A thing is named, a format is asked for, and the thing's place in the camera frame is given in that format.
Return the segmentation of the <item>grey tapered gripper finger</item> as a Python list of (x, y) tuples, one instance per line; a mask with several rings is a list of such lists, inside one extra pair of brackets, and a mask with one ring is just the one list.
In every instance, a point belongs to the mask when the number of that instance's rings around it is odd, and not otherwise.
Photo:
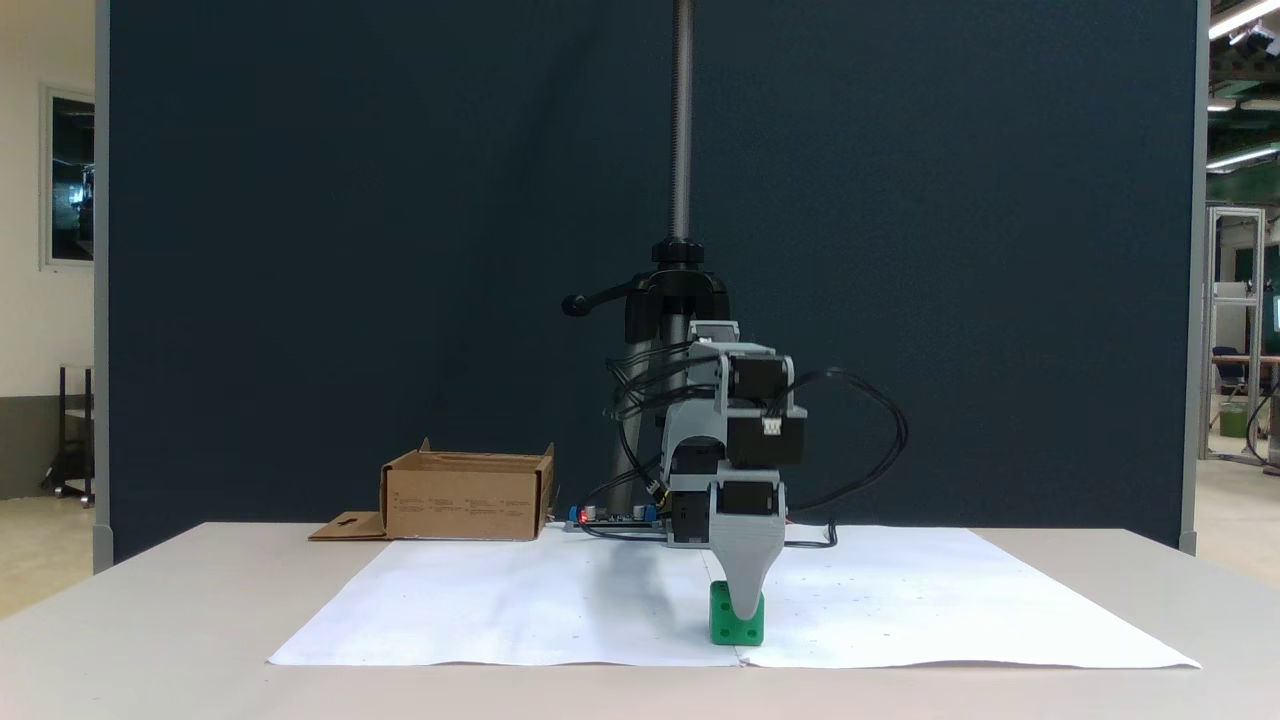
[(709, 547), (740, 620), (755, 618), (765, 577), (785, 547), (785, 533), (782, 515), (710, 515)]

